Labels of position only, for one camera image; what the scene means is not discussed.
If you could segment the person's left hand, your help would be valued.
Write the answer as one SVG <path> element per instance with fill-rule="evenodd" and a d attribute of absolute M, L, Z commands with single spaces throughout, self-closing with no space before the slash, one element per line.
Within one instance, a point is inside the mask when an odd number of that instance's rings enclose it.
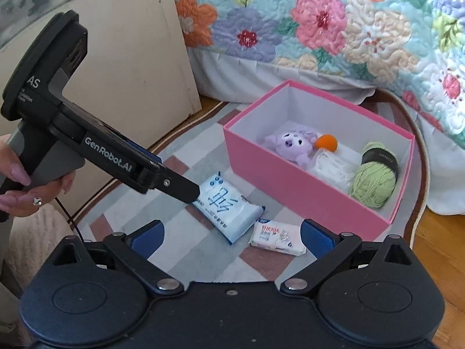
<path fill-rule="evenodd" d="M 18 156 L 7 145 L 9 137 L 10 134 L 1 136 L 1 175 L 28 187 L 31 178 L 25 172 Z M 66 194 L 71 189 L 75 176 L 76 172 L 73 171 L 51 183 L 28 191 L 7 191 L 1 194 L 1 211 L 18 218 L 31 216 L 40 208 L 34 204 L 35 199 L 40 198 L 45 205 L 52 202 L 62 191 Z"/>

